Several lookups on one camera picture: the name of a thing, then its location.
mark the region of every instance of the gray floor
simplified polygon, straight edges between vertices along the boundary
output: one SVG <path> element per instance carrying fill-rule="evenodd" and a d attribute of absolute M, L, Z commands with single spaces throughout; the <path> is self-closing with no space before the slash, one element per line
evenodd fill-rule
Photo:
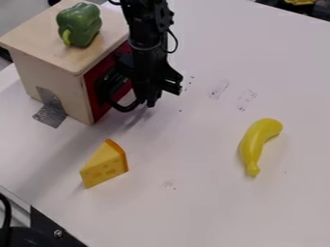
<path fill-rule="evenodd" d="M 4 69 L 10 64 L 7 60 L 0 57 L 0 70 Z"/>

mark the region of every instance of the table surface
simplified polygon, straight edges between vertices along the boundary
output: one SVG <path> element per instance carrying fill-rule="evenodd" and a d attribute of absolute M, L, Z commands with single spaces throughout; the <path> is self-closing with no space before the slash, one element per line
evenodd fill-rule
<path fill-rule="evenodd" d="M 13 66 L 0 74 L 2 185 L 91 247 L 330 244 L 330 24 L 241 0 L 176 1 L 180 97 L 58 129 L 32 119 Z M 247 178 L 254 121 L 284 132 Z M 130 171 L 92 189 L 79 170 L 111 138 Z"/>

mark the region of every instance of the toy banana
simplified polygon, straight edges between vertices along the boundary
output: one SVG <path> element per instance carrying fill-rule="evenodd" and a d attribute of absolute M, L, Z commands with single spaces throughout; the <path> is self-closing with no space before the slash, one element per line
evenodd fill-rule
<path fill-rule="evenodd" d="M 273 119 L 262 119 L 253 123 L 239 145 L 239 154 L 246 166 L 247 174 L 255 177 L 259 172 L 259 158 L 263 144 L 281 133 L 283 126 Z"/>

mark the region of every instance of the plastic toy food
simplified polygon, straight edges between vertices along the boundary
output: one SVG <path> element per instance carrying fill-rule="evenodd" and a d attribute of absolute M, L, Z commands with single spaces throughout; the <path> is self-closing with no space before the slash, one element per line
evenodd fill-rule
<path fill-rule="evenodd" d="M 56 21 L 65 45 L 77 47 L 88 46 L 102 25 L 98 7 L 86 3 L 78 3 L 59 12 Z"/>
<path fill-rule="evenodd" d="M 126 154 L 115 142 L 105 140 L 80 171 L 86 188 L 91 188 L 128 171 Z"/>
<path fill-rule="evenodd" d="M 281 133 L 283 126 L 273 119 L 262 119 L 253 123 L 239 144 L 239 154 L 246 166 L 247 174 L 255 177 L 259 172 L 259 158 L 264 143 Z"/>

